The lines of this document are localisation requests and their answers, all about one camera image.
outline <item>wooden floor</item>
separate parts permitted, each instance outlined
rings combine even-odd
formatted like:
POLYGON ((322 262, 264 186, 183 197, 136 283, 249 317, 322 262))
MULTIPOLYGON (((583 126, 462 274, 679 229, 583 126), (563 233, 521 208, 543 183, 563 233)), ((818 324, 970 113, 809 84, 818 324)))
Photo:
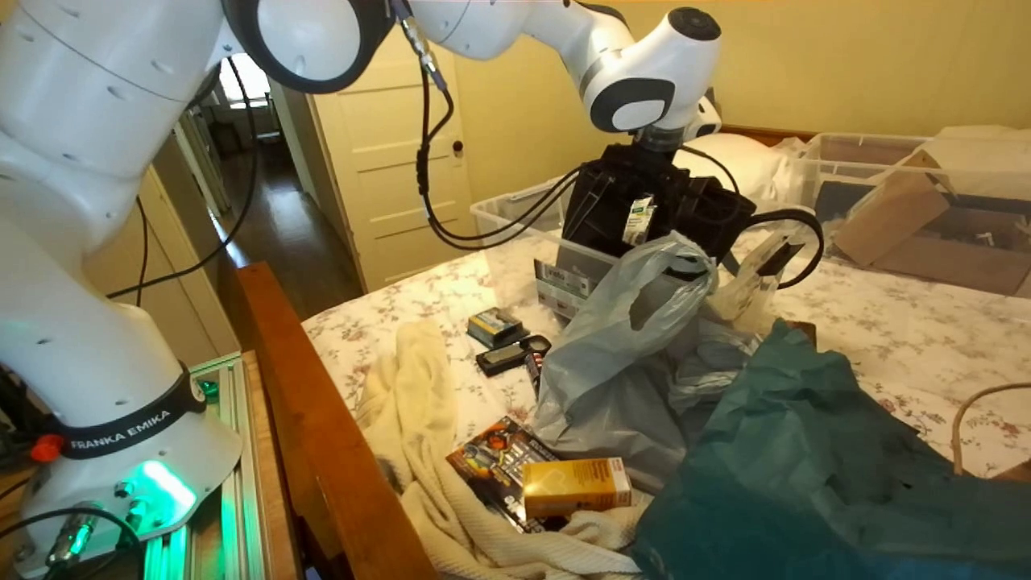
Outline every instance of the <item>wooden floor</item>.
MULTIPOLYGON (((245 226, 229 245, 229 263, 269 262, 301 318, 362 297, 348 245, 322 208, 296 186, 289 156, 280 143, 261 145, 258 190, 245 226)), ((221 164, 234 212, 250 190, 250 156, 221 164)))

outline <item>bed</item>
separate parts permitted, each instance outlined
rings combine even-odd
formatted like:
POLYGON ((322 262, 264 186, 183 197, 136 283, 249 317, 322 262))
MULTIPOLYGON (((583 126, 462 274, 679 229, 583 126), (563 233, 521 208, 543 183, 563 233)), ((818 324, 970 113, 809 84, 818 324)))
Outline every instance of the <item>bed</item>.
MULTIPOLYGON (((245 346, 258 350, 280 440, 289 506, 309 554, 356 577, 431 577, 425 522, 405 515, 362 431, 377 360, 395 355, 409 322, 440 336, 454 385, 447 440, 462 445, 498 415, 533 419, 525 371, 482 376, 467 317, 510 306, 533 333, 560 324, 533 293, 535 242, 477 252, 425 274, 296 318, 269 266, 237 274, 245 346)), ((827 259, 802 286, 775 293, 782 318, 818 324, 818 346, 850 358, 862 390, 950 457, 950 419, 983 388, 1031 376, 1031 300, 858 271, 827 259)), ((983 399, 963 421, 966 469, 1024 478, 1031 394, 983 399)))

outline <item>teal cloth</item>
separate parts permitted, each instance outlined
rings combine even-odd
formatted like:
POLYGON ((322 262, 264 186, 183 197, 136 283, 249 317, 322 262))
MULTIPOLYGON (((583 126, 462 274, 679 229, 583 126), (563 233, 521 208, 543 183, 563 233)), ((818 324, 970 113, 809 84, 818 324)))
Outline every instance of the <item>teal cloth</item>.
POLYGON ((956 478, 775 324, 647 506, 645 577, 1031 577, 1031 487, 956 478))

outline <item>bedsheet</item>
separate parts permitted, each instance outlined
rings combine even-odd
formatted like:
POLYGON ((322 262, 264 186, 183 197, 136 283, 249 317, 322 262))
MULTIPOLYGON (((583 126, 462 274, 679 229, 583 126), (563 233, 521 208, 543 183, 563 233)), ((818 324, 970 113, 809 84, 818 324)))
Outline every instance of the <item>bedsheet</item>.
MULTIPOLYGON (((510 306, 533 333, 556 338, 553 317, 525 291, 517 266, 493 252, 464 254, 425 274, 333 306, 303 322, 343 399, 358 408, 369 364, 395 333, 430 318, 445 336, 454 380, 454 448, 498 415, 533 419, 535 395, 521 366, 482 376, 482 350, 467 338, 467 317, 510 306)), ((892 415, 950 457, 950 421, 983 388, 1031 380, 1031 300, 873 274, 826 259, 800 286, 772 297, 772 312, 818 324, 818 346, 850 358, 858 380, 892 415)), ((975 402, 963 421, 963 467, 1001 473, 1031 461, 1031 394, 975 402)))

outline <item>clear plastic bag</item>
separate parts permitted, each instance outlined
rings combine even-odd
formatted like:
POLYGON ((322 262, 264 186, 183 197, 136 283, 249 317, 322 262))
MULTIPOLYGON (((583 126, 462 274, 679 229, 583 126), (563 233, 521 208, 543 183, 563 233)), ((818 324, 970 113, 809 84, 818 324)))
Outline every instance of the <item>clear plastic bag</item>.
POLYGON ((537 438, 622 457, 638 489, 662 489, 748 360, 712 291, 712 259, 677 233, 615 262, 548 350, 537 438))

